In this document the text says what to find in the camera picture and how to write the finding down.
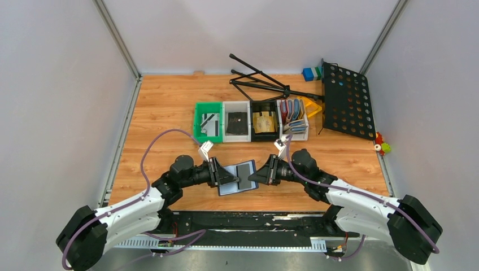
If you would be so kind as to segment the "grey card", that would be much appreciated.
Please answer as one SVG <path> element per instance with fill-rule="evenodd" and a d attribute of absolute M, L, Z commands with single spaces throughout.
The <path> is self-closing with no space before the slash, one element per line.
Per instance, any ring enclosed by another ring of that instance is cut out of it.
<path fill-rule="evenodd" d="M 249 176 L 251 175 L 251 164 L 245 163 L 236 166 L 237 170 L 237 177 L 239 178 L 238 182 L 238 190 L 239 191 L 247 191 L 256 189 L 256 183 L 254 181 L 249 180 Z"/>

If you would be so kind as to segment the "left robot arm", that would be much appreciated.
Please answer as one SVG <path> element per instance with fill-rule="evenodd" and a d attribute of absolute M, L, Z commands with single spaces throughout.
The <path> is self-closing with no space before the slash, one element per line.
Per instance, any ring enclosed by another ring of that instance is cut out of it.
<path fill-rule="evenodd" d="M 183 188 L 208 184 L 217 187 L 240 179 L 212 157 L 200 165 L 180 155 L 144 191 L 122 202 L 98 209 L 79 208 L 55 243 L 65 270 L 88 270 L 115 245 L 137 234 L 155 230 L 170 214 L 169 206 L 183 196 Z"/>

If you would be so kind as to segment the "blue card holder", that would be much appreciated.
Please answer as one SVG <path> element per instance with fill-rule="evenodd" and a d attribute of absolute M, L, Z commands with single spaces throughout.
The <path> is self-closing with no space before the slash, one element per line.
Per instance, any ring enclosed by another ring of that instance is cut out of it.
<path fill-rule="evenodd" d="M 256 166 L 255 166 L 255 161 L 254 160 L 248 160 L 248 161 L 245 161 L 243 163 L 239 163 L 239 164 L 235 164 L 235 165 L 229 165 L 229 166 L 225 166 L 225 169 L 237 176 L 237 170 L 236 170 L 236 166 L 240 165 L 240 164 L 245 164 L 245 163 L 250 163 L 251 164 L 251 174 L 253 174 L 255 171 L 256 171 Z M 228 185 L 224 185 L 224 186 L 219 186 L 218 187 L 218 195 L 219 196 L 226 196 L 226 195 L 231 195 L 231 194 L 237 194 L 237 193 L 242 193 L 242 192 L 245 192 L 245 191 L 239 191 L 238 190 L 238 183 L 231 183 L 231 184 L 228 184 Z"/>

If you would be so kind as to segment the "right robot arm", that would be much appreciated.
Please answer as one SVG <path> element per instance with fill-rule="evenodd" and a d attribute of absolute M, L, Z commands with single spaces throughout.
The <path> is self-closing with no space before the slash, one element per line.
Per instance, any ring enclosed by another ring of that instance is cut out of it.
<path fill-rule="evenodd" d="M 424 265 L 431 254 L 439 253 L 437 241 L 443 229 L 421 201 L 411 195 L 399 199 L 355 187 L 321 170 L 306 149 L 294 152 L 289 160 L 270 155 L 249 180 L 302 184 L 310 198 L 330 205 L 326 216 L 333 226 L 384 241 L 414 263 Z"/>

